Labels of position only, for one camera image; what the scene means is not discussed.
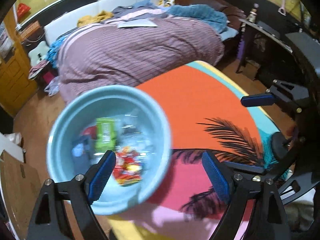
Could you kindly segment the red item in basin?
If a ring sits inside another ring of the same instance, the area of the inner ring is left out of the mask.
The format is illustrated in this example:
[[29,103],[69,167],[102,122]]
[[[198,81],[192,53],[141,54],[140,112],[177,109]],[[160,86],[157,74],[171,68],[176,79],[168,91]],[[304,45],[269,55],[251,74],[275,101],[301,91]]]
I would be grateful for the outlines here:
[[82,135],[90,136],[92,140],[97,139],[97,127],[96,126],[89,126],[83,130]]

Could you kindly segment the colourful beach towel mat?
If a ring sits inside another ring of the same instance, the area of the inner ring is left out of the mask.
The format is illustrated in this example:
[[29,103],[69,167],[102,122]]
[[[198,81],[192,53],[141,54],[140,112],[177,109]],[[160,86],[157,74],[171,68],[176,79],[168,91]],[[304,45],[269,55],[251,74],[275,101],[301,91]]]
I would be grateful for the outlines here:
[[[258,144],[278,131],[260,107],[245,108],[245,91],[208,63],[195,61],[139,85],[165,111],[172,146],[222,150],[210,135],[214,119],[230,121]],[[200,161],[179,157],[172,162],[157,191],[143,204],[108,222],[117,239],[209,239],[221,211],[204,219],[193,216],[192,196],[208,193],[211,183]]]

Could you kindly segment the white cloud shaped lamp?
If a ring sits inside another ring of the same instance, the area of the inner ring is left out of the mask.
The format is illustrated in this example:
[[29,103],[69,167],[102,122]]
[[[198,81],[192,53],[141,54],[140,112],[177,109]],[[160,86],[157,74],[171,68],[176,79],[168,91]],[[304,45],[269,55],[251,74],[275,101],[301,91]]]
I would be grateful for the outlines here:
[[30,66],[36,66],[40,61],[46,58],[49,47],[45,41],[41,41],[36,48],[29,51],[28,57],[30,59]]

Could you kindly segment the white bed headboard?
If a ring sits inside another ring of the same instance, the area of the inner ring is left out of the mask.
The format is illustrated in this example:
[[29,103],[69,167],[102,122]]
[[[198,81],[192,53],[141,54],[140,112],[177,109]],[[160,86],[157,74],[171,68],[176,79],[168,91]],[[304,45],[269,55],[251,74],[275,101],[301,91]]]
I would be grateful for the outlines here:
[[[111,12],[118,6],[128,7],[140,1],[144,0],[99,0],[67,12],[44,26],[48,46],[51,46],[51,44],[62,34],[76,28],[78,20],[84,16],[95,16],[103,10]],[[159,2],[159,0],[150,1],[154,5],[157,5]]]

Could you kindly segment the dark side table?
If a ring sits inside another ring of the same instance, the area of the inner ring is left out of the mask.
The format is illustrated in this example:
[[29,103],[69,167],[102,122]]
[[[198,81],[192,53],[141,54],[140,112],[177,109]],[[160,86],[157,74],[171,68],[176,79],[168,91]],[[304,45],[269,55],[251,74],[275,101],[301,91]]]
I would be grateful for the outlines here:
[[246,65],[257,64],[256,79],[291,79],[297,70],[293,50],[271,32],[267,25],[240,20],[242,37],[239,43],[237,73],[245,71]]

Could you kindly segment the light blue plastic basin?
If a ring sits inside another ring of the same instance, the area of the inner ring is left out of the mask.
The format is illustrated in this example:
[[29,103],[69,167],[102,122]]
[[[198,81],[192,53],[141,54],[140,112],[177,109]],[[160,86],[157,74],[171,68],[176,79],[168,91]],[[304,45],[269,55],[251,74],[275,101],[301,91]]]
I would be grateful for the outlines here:
[[106,151],[125,148],[136,154],[141,179],[121,185],[111,177],[92,204],[97,215],[115,215],[146,201],[171,161],[171,130],[160,105],[136,88],[99,87],[73,100],[57,118],[47,144],[47,170],[53,181],[69,181]]

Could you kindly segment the small dark blue pouch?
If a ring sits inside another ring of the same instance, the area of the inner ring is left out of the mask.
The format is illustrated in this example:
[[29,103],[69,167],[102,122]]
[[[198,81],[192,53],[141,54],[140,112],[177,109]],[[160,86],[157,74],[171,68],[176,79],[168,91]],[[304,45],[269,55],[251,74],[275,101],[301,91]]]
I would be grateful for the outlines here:
[[94,143],[90,135],[83,135],[72,144],[72,159],[74,172],[85,174],[91,166],[91,159],[94,154]]

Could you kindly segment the wooden door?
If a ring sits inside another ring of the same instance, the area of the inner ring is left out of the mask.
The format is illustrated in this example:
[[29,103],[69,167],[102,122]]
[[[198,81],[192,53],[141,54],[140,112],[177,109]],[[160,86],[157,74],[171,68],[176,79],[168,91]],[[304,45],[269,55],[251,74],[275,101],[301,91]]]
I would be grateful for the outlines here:
[[9,55],[1,58],[1,107],[15,117],[25,103],[37,92],[35,81],[29,80],[29,57],[23,50],[16,34],[16,22],[13,9],[4,18],[5,27],[13,39],[14,49]]

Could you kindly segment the green snack packet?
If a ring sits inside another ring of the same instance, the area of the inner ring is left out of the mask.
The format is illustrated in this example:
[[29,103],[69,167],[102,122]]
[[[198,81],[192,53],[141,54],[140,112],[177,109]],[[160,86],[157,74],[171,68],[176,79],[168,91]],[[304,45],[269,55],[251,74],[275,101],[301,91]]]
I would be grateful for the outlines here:
[[97,118],[97,139],[95,141],[95,151],[105,153],[108,150],[114,151],[116,147],[115,120],[111,118]]

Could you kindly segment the white paper envelope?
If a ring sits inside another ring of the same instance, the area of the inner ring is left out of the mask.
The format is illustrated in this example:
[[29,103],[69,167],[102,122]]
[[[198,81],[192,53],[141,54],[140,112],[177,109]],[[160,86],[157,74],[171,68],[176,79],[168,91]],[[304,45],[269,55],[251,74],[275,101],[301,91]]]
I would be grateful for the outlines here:
[[138,19],[129,22],[119,23],[117,28],[156,28],[157,24],[148,19]]

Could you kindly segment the blue fluffy blanket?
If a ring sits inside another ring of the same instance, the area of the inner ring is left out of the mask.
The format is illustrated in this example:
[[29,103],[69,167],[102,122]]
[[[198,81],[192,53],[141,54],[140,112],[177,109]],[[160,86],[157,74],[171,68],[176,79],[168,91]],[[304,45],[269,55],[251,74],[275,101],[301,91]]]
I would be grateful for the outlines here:
[[173,5],[168,10],[169,15],[175,17],[193,18],[210,25],[218,33],[227,29],[227,16],[206,4]]

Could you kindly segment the red yellow wrapper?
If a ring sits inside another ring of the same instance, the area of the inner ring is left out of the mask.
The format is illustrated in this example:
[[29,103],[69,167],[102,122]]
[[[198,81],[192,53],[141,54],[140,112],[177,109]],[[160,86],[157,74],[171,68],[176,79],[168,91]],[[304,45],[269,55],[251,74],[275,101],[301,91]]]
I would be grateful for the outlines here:
[[113,176],[120,186],[135,184],[142,179],[141,155],[130,146],[116,150],[116,165]]

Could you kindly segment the yellow cloth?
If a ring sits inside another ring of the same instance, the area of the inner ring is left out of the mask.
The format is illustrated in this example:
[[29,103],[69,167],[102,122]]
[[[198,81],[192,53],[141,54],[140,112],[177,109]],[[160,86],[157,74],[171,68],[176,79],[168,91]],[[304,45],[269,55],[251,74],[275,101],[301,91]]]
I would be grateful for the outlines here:
[[108,20],[108,19],[112,18],[113,16],[114,16],[114,14],[112,12],[102,10],[101,12],[99,12],[95,16],[86,15],[86,16],[83,16],[82,18],[78,19],[77,27],[80,28],[80,27],[83,27],[83,26],[86,26],[86,25],[89,25],[92,23],[99,23],[104,20]]

